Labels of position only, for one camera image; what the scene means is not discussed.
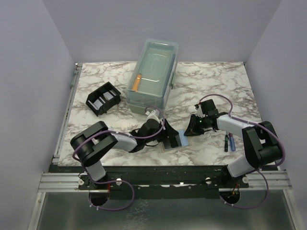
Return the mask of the black card box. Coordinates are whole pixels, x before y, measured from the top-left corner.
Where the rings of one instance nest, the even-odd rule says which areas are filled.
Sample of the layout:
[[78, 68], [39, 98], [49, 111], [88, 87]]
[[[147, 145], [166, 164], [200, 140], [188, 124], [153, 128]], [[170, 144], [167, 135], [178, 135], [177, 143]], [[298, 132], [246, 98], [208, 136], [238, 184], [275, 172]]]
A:
[[88, 95], [86, 105], [96, 116], [100, 116], [121, 102], [120, 95], [120, 91], [107, 82]]

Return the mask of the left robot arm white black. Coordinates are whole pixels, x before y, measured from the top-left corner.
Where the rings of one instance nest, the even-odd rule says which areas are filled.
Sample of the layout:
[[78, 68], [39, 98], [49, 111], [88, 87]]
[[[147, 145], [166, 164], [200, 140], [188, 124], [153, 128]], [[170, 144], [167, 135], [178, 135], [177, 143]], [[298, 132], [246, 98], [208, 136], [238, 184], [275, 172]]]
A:
[[106, 185], [106, 171], [100, 160], [111, 149], [134, 153], [155, 141], [172, 148], [181, 146], [179, 132], [165, 118], [159, 118], [159, 110], [147, 111], [145, 114], [146, 122], [128, 134], [111, 131], [105, 122], [99, 121], [71, 139], [73, 158], [90, 174], [90, 184], [95, 189], [102, 189]]

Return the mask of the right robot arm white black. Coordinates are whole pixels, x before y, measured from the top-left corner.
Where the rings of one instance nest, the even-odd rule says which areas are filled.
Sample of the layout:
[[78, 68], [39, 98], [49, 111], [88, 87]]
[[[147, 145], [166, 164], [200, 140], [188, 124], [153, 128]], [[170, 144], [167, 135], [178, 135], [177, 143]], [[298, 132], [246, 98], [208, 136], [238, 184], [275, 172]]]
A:
[[222, 169], [221, 183], [230, 188], [238, 177], [275, 161], [284, 160], [284, 147], [270, 122], [254, 123], [218, 112], [212, 99], [195, 105], [185, 136], [200, 136], [208, 131], [225, 131], [243, 139], [244, 156]]

